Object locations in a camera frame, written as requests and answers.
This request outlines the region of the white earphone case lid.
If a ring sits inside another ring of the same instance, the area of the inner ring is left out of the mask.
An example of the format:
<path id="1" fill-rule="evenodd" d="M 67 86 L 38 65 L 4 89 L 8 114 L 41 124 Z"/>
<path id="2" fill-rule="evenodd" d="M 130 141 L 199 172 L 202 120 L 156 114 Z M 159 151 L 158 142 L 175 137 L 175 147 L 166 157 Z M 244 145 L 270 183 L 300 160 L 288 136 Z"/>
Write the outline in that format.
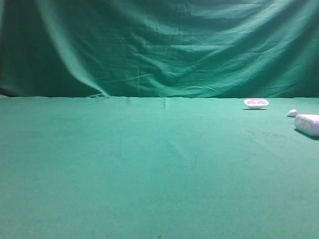
<path id="1" fill-rule="evenodd" d="M 264 98 L 247 98 L 244 100 L 244 104 L 253 110 L 263 109 L 269 105 L 269 101 Z"/>

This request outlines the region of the green backdrop curtain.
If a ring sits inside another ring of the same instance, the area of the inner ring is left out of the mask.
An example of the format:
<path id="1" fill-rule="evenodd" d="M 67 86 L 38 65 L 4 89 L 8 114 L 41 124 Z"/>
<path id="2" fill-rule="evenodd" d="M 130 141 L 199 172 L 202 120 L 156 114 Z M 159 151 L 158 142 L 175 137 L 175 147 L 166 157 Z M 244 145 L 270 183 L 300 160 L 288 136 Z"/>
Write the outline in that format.
<path id="1" fill-rule="evenodd" d="M 319 95 L 316 0 L 3 0 L 13 97 Z"/>

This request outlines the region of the green table cloth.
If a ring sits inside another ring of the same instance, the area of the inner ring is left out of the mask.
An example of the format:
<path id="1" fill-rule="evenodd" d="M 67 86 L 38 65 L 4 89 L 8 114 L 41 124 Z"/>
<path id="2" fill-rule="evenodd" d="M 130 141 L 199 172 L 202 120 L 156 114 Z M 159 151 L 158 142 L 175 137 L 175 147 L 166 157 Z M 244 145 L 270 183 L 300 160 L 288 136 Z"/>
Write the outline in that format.
<path id="1" fill-rule="evenodd" d="M 316 239 L 317 98 L 2 98 L 3 239 Z"/>

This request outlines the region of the white earbud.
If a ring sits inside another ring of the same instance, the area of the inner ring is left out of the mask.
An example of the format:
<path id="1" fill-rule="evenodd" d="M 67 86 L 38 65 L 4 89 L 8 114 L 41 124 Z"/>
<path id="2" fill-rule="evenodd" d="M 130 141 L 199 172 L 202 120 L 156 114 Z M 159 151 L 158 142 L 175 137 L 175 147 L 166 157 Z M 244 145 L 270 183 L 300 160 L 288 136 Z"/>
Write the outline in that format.
<path id="1" fill-rule="evenodd" d="M 287 117 L 294 118 L 298 115 L 298 111 L 296 109 L 292 109 L 287 113 Z"/>

